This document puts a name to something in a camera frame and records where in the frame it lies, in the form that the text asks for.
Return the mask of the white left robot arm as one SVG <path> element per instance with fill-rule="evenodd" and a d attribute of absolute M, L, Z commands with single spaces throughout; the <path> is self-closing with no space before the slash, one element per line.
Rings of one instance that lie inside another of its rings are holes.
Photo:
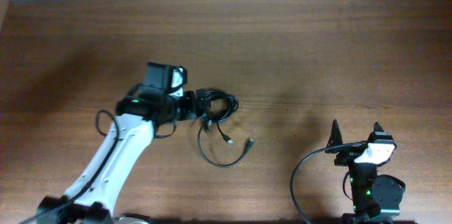
<path fill-rule="evenodd" d="M 183 66 L 148 63 L 143 82 L 107 113 L 109 131 L 80 177 L 63 196 L 44 197 L 26 223 L 114 223 L 121 188 L 157 128 L 202 115 L 202 101 L 183 89 L 187 79 Z"/>

